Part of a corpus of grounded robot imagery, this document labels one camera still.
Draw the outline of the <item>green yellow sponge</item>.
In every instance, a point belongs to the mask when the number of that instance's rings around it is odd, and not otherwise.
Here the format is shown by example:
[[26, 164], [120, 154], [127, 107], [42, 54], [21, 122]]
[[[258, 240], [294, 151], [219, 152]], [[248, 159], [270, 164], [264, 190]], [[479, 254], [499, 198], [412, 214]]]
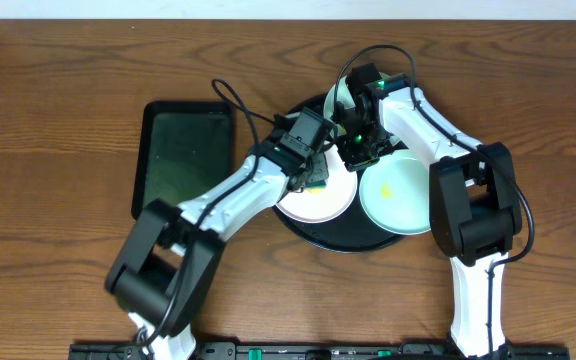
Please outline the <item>green yellow sponge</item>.
[[328, 177], [329, 172], [325, 154], [316, 154], [311, 158], [310, 172], [304, 183], [304, 189], [308, 191], [322, 190], [326, 187]]

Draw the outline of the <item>mint plate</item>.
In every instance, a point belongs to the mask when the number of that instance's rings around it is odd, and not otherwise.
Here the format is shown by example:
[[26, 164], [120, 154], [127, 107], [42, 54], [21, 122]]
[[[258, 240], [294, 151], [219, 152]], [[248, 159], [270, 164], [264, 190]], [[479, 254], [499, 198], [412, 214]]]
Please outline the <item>mint plate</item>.
[[331, 87], [331, 89], [329, 90], [328, 94], [325, 97], [323, 115], [326, 119], [331, 120], [336, 124], [337, 130], [338, 130], [338, 135], [340, 133], [340, 127], [339, 127], [338, 123], [333, 119], [334, 106], [335, 106], [335, 102], [337, 100], [337, 96], [356, 97], [359, 94], [369, 95], [373, 100], [373, 104], [377, 107], [378, 115], [379, 115], [379, 105], [378, 105], [379, 96], [385, 94], [384, 88], [391, 82], [391, 76], [390, 75], [387, 75], [383, 72], [380, 72], [380, 74], [382, 76], [381, 80], [378, 80], [376, 82], [364, 85], [354, 95], [351, 95], [349, 93], [348, 88], [346, 86], [346, 76], [347, 75], [342, 77], [339, 85], [333, 85]]
[[367, 168], [359, 198], [369, 219], [386, 231], [408, 236], [430, 230], [429, 173], [411, 150], [396, 150]]

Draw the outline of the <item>black rectangular tray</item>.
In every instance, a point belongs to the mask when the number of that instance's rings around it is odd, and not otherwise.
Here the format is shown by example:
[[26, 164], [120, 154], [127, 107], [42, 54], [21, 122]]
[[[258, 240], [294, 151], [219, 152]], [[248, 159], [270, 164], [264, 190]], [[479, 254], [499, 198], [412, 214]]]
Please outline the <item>black rectangular tray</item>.
[[143, 111], [131, 215], [212, 189], [233, 169], [235, 117], [220, 101], [152, 101]]

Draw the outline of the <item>black round tray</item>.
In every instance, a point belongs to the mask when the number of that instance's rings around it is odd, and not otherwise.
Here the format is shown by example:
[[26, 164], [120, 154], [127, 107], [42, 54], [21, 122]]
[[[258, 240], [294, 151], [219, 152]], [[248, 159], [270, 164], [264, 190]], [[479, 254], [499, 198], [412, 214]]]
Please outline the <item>black round tray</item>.
[[304, 241], [334, 252], [364, 253], [399, 242], [403, 236], [377, 226], [364, 212], [358, 195], [362, 172], [356, 172], [358, 187], [350, 206], [338, 217], [323, 223], [304, 223], [284, 215], [274, 206], [279, 220]]

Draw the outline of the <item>white pink plate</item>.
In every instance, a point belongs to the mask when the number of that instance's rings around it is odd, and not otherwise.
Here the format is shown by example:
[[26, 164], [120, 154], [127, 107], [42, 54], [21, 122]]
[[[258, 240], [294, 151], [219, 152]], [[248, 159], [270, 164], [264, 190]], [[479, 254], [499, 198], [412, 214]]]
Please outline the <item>white pink plate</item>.
[[304, 223], [323, 223], [341, 215], [352, 203], [357, 187], [356, 172], [349, 172], [338, 149], [325, 152], [329, 179], [322, 190], [288, 193], [277, 205], [281, 213]]

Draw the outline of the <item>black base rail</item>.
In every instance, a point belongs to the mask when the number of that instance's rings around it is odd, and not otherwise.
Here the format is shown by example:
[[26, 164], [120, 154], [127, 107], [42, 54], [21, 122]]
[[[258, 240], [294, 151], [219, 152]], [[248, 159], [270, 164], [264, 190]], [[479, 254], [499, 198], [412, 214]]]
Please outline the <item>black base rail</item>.
[[[127, 344], [72, 344], [69, 360], [147, 360], [144, 350]], [[377, 346], [271, 346], [236, 345], [229, 342], [203, 343], [190, 360], [458, 360], [456, 348], [440, 343], [407, 343], [394, 347]]]

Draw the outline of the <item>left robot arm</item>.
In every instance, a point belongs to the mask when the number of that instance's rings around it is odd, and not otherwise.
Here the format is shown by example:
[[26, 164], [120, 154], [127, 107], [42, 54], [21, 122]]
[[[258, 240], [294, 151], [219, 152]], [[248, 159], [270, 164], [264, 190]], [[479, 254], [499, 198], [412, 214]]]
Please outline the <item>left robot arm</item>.
[[176, 206], [156, 199], [137, 217], [104, 287], [145, 331], [148, 359], [187, 359], [190, 327], [213, 282], [227, 241], [259, 212], [303, 187], [326, 139], [283, 134], [254, 145], [241, 167], [206, 193]]

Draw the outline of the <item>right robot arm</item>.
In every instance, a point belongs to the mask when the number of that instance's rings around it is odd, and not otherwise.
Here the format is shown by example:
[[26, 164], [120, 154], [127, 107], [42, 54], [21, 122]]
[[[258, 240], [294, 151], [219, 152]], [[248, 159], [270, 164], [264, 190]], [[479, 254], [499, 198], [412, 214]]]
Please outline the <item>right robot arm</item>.
[[512, 240], [531, 214], [501, 143], [484, 145], [452, 125], [413, 78], [378, 71], [340, 78], [323, 115], [335, 122], [346, 169], [359, 171], [369, 218], [402, 235], [431, 232], [450, 259], [450, 337], [467, 358], [505, 347], [501, 288]]

